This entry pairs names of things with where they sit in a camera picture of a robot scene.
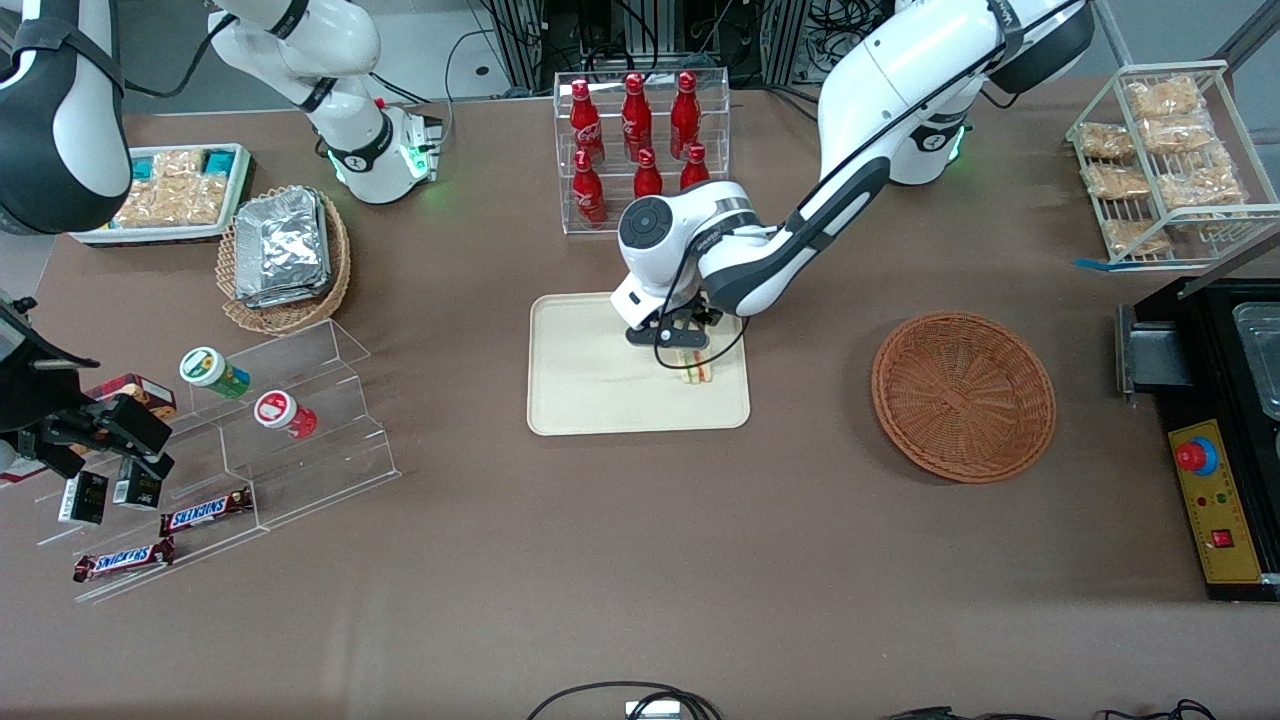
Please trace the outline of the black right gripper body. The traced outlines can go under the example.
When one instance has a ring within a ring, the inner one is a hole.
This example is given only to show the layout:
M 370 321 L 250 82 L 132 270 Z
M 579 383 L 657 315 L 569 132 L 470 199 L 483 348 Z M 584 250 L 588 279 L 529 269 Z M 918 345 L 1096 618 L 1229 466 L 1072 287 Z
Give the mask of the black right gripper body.
M 84 410 L 93 401 L 82 392 L 81 370 L 97 369 L 99 361 L 44 338 L 28 318 L 36 306 L 33 300 L 3 301 L 1 430 L 20 457 L 42 465 L 41 430 L 78 437 L 93 430 Z

